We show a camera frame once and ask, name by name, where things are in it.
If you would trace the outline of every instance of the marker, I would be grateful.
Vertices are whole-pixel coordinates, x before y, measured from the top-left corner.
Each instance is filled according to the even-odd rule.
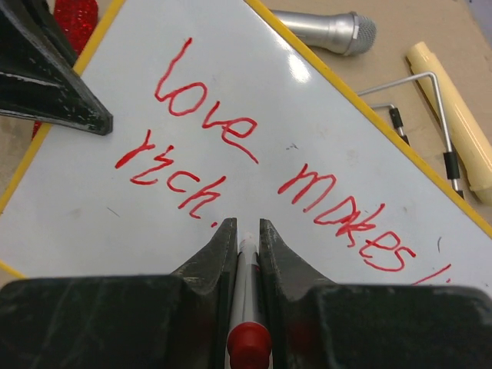
[[[232,299],[228,353],[231,369],[268,369],[271,337],[260,301],[260,266],[252,235],[240,246]]]

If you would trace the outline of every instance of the yellow border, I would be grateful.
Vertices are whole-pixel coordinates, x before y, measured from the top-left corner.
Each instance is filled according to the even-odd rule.
[[[438,186],[442,192],[444,192],[468,217],[471,218],[490,238],[492,238],[492,227],[465,201],[463,200],[453,188],[441,178],[424,160],[422,160],[413,148],[406,145],[401,140],[396,132],[394,132],[389,125],[387,125],[383,119],[376,114],[361,98],[357,96],[329,67],[326,66],[319,57],[316,56],[312,50],[309,49],[299,38],[297,38],[289,29],[283,25],[267,7],[265,7],[259,0],[244,0],[249,6],[253,8],[257,14],[262,17],[286,42],[288,42],[304,59],[306,59],[314,68],[316,68],[346,99],[348,99],[369,121],[371,121],[377,129],[379,129],[388,139],[390,139],[397,148],[400,149],[412,162],[419,167],[419,169],[432,180],[433,183]],[[92,34],[91,39],[85,46],[80,58],[74,66],[74,70],[81,74],[91,57],[96,52],[101,40],[103,39],[106,31],[115,20],[120,8],[125,3],[125,0],[113,0],[108,10],[106,11],[103,19],[99,22],[98,27]],[[41,147],[42,142],[48,135],[51,125],[43,124],[38,131],[35,139],[29,146],[21,164],[18,166],[17,171],[7,187],[6,192],[0,198],[0,214],[5,209],[5,206],[10,200],[10,197],[14,194],[19,182],[21,181],[24,173],[27,171],[29,165],[34,159],[38,149]],[[10,268],[7,264],[0,260],[0,269],[7,271],[9,274],[16,276],[17,278],[24,278],[24,276],[18,271]]]

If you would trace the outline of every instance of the cardboard surface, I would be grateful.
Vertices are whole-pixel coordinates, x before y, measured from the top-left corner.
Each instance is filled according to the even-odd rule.
[[[101,12],[109,0],[99,0]],[[316,14],[356,11],[377,23],[374,47],[365,55],[345,58],[317,49],[321,59],[355,91],[410,74],[404,60],[412,45],[425,41],[437,55],[485,135],[492,140],[492,50],[470,13],[460,0],[264,0],[272,9]],[[372,103],[392,102],[399,107],[411,145],[438,173],[445,177],[444,143],[437,121],[416,84],[370,95]],[[388,121],[385,112],[381,112]],[[4,191],[28,147],[32,124],[0,118],[0,191]],[[462,181],[465,199],[492,223],[492,207],[478,204]],[[0,284],[12,279],[0,275]]]

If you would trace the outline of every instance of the black mark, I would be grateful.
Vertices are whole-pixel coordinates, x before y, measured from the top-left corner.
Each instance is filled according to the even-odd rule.
[[[114,211],[113,209],[110,209],[110,208],[108,208],[108,207],[106,207],[106,208],[107,208],[107,209],[108,209],[111,213],[113,213],[114,215],[116,215],[118,218],[121,218],[121,217],[120,217],[120,215],[119,215],[116,211]]]

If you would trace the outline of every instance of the red glittery fabric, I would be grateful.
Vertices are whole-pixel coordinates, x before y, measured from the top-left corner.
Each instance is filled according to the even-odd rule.
[[[78,55],[98,24],[98,10],[95,0],[57,0],[55,3],[55,20]],[[40,127],[41,122],[36,121],[32,129],[33,138]]]

